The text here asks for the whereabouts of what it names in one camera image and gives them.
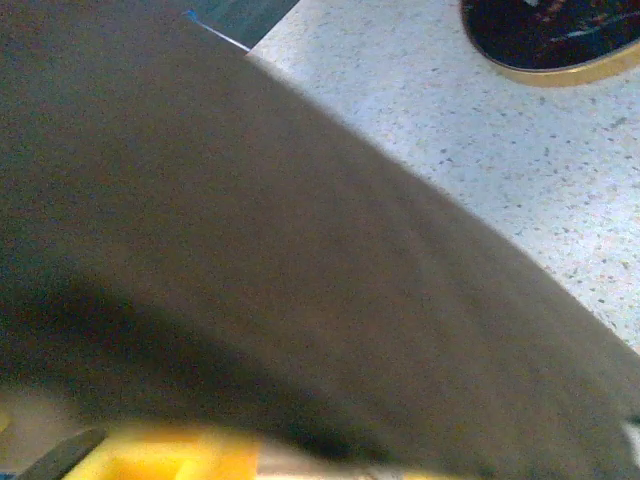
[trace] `round black object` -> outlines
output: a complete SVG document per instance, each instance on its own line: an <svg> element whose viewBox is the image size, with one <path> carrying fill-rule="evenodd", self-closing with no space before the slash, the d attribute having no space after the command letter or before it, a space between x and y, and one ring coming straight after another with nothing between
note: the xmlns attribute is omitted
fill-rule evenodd
<svg viewBox="0 0 640 480"><path fill-rule="evenodd" d="M523 70L571 68L640 39L640 0L462 0L462 17L485 56Z"/></svg>

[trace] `yellow plastic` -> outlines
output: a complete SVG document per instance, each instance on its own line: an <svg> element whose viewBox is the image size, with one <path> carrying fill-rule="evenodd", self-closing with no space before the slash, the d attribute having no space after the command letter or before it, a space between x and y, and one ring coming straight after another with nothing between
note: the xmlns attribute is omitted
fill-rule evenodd
<svg viewBox="0 0 640 480"><path fill-rule="evenodd" d="M0 410L0 432L5 430L9 426L9 423L11 423L9 415Z"/></svg>
<svg viewBox="0 0 640 480"><path fill-rule="evenodd" d="M212 432L115 433L64 480L253 480L257 442Z"/></svg>
<svg viewBox="0 0 640 480"><path fill-rule="evenodd" d="M403 480L470 480L461 479L460 477L448 477L445 475L424 475L417 473L407 473L403 475Z"/></svg>

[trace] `terrazzo floor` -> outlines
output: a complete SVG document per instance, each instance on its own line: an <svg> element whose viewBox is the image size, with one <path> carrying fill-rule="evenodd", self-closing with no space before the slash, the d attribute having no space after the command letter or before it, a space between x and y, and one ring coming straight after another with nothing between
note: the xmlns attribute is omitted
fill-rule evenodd
<svg viewBox="0 0 640 480"><path fill-rule="evenodd" d="M250 58L640 345L640 68L575 88L512 83L468 43L453 0L301 0Z"/></svg>

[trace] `white speckled surface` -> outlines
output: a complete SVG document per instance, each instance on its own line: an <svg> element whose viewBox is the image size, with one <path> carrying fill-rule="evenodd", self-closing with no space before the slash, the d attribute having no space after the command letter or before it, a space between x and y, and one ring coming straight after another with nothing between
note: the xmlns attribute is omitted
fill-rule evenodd
<svg viewBox="0 0 640 480"><path fill-rule="evenodd" d="M640 69L495 74L453 0L301 0L252 57L431 179L640 345Z"/></svg>

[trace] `gold rim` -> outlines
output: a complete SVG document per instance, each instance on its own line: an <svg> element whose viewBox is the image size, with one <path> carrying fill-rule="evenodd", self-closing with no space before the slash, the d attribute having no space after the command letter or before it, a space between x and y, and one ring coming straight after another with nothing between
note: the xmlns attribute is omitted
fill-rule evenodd
<svg viewBox="0 0 640 480"><path fill-rule="evenodd" d="M509 67L508 65L493 60L480 48L469 32L464 11L461 12L461 15L467 38L476 50L478 50L501 75L517 83L545 88L575 87L618 75L619 73L631 70L640 65L639 39L607 55L572 67L550 70L527 70Z"/></svg>

